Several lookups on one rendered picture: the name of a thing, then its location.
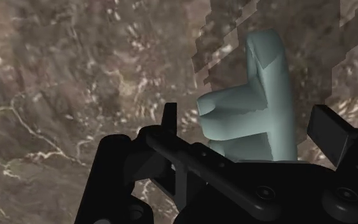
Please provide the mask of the pale teal angled block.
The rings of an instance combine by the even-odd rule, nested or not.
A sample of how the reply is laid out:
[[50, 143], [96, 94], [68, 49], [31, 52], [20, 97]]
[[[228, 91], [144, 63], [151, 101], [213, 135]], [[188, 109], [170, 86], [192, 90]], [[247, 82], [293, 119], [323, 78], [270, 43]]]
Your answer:
[[273, 29], [248, 33], [247, 83], [197, 99], [200, 126], [215, 152], [234, 161], [296, 161], [295, 113], [286, 51]]

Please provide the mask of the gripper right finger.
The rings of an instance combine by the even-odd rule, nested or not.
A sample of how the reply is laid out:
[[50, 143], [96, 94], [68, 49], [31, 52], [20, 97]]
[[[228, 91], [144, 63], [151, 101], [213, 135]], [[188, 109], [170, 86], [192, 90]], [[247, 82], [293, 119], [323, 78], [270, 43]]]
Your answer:
[[323, 190], [324, 211], [337, 223], [358, 223], [358, 128], [316, 104], [307, 134], [336, 168]]

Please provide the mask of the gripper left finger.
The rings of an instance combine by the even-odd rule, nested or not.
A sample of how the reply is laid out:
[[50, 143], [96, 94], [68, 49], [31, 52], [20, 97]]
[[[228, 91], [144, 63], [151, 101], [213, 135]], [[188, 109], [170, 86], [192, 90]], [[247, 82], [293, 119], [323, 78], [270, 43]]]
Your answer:
[[201, 143], [177, 136], [177, 105], [135, 139], [103, 137], [74, 224], [155, 224], [149, 204], [134, 197], [135, 182], [153, 180], [175, 203], [173, 224], [273, 224], [282, 216], [276, 191], [240, 179], [238, 164]]

